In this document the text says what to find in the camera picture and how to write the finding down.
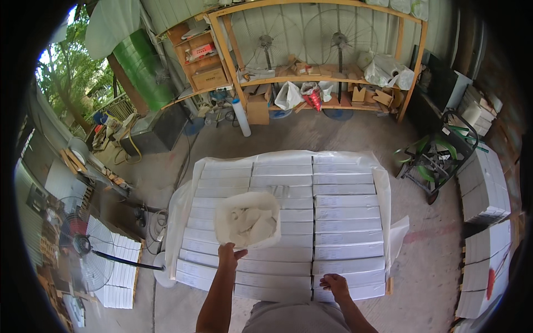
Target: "stand fan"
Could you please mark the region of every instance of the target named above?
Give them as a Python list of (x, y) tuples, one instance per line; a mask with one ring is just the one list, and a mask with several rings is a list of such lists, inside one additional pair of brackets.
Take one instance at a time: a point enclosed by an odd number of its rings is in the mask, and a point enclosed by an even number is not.
[(116, 257), (115, 247), (123, 246), (114, 244), (111, 231), (95, 218), (99, 216), (98, 212), (82, 199), (63, 198), (56, 207), (48, 208), (47, 212), (61, 223), (60, 255), (67, 255), (69, 263), (79, 261), (79, 267), (70, 265), (70, 273), (81, 279), (86, 291), (102, 288), (111, 278), (115, 262), (153, 270), (157, 281), (164, 287), (168, 288), (176, 283), (165, 273), (164, 252), (156, 256), (153, 266)]
[[(342, 73), (347, 63), (355, 63), (359, 52), (375, 54), (377, 36), (374, 28), (354, 12), (337, 9), (319, 12), (304, 29), (309, 57), (317, 64), (336, 63)], [(338, 83), (341, 101), (342, 83)]]
[(232, 30), (248, 69), (272, 70), (287, 64), (289, 54), (301, 52), (302, 35), (296, 24), (282, 14), (274, 17), (268, 12), (261, 8), (238, 12), (231, 18)]

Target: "concrete floor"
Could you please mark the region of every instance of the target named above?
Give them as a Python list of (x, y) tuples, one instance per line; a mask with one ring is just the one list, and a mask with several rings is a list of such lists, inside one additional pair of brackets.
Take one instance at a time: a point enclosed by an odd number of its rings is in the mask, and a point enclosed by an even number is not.
[[(194, 162), (207, 156), (233, 158), (290, 149), (372, 151), (390, 172), (392, 222), (409, 215), (410, 230), (391, 269), (393, 295), (359, 301), (357, 305), (380, 332), (448, 332), (461, 274), (462, 220), (457, 184), (446, 184), (438, 201), (429, 206), (423, 191), (413, 182), (394, 178), (398, 165), (392, 153), (417, 140), (410, 124), (405, 121), (398, 125), (389, 117), (378, 118), (370, 112), (356, 112), (342, 123), (323, 113), (304, 110), (251, 129), (252, 136), (244, 138), (239, 128), (225, 121), (219, 128), (204, 128), (192, 147), (184, 181), (191, 178)], [(170, 153), (146, 156), (137, 165), (119, 167), (131, 175), (136, 197), (166, 207), (173, 192), (171, 184), (187, 150), (187, 141), (181, 137)], [(142, 262), (152, 260), (153, 256), (144, 251)], [(76, 331), (193, 332), (207, 292), (180, 283), (171, 289), (156, 285), (154, 297), (154, 285), (152, 272), (141, 270), (132, 310), (107, 309), (86, 302), (87, 327)], [(231, 332), (241, 332), (254, 303), (234, 298)]]

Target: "hand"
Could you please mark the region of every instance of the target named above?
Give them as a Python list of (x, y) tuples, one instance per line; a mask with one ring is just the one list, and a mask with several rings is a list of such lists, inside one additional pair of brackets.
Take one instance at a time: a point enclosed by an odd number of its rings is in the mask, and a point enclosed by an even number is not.
[(219, 268), (235, 271), (237, 269), (237, 260), (248, 254), (248, 250), (233, 252), (234, 243), (226, 243), (219, 246)]
[(338, 274), (324, 275), (324, 277), (320, 279), (320, 286), (324, 287), (324, 290), (331, 290), (337, 303), (346, 298), (352, 301), (346, 279)]

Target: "corrugated metal wall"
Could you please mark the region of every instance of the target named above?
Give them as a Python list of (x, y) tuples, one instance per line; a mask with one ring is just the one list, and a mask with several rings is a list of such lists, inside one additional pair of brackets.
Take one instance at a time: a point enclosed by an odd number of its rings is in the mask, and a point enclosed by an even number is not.
[(43, 265), (43, 254), (41, 253), (41, 229), (43, 227), (43, 218), (33, 211), (26, 200), (33, 184), (31, 175), (20, 163), (15, 168), (15, 189), (17, 194), (17, 209), (19, 212), (20, 229), (22, 237), (28, 249), (28, 256), (34, 265)]
[[(425, 48), (437, 57), (445, 60), (449, 57), (450, 33), (455, 31), (452, 27), (453, 6), (452, 0), (430, 0), (430, 19), (428, 21), (427, 39)], [(195, 0), (142, 0), (144, 7), (152, 18), (156, 28), (156, 33), (162, 33), (166, 29), (186, 20), (187, 18), (200, 12), (203, 7), (202, 1)], [(367, 8), (357, 8), (351, 6), (341, 6), (342, 9), (357, 13), (362, 19), (369, 22), (376, 32), (378, 52), (393, 54), (396, 48), (398, 36), (398, 17), (382, 12), (372, 11)], [(335, 5), (321, 4), (320, 10), (334, 9)], [(250, 20), (255, 20), (264, 16), (266, 20), (273, 20), (280, 12), (285, 17), (293, 21), (300, 33), (303, 35), (303, 27), (318, 13), (317, 4), (287, 4), (281, 6), (264, 7), (263, 12), (260, 9), (252, 9), (244, 12), (244, 16)], [(189, 20), (189, 27), (192, 28), (198, 23), (194, 19)], [(420, 40), (421, 27), (411, 21), (405, 21), (402, 43), (402, 55), (400, 61), (409, 64), (413, 53), (413, 46)], [(167, 53), (175, 58), (174, 51), (170, 42), (164, 42)]]

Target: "fan base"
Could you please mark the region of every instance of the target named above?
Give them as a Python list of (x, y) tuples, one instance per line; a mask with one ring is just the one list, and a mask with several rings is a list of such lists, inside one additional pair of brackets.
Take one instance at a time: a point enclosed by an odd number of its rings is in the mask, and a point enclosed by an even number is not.
[[(165, 266), (165, 252), (160, 252), (157, 254), (154, 259), (154, 266), (162, 267)], [(165, 271), (156, 271), (154, 270), (154, 276), (156, 277), (157, 282), (165, 287), (172, 288), (176, 284), (176, 280), (171, 280), (168, 278), (168, 273)]]

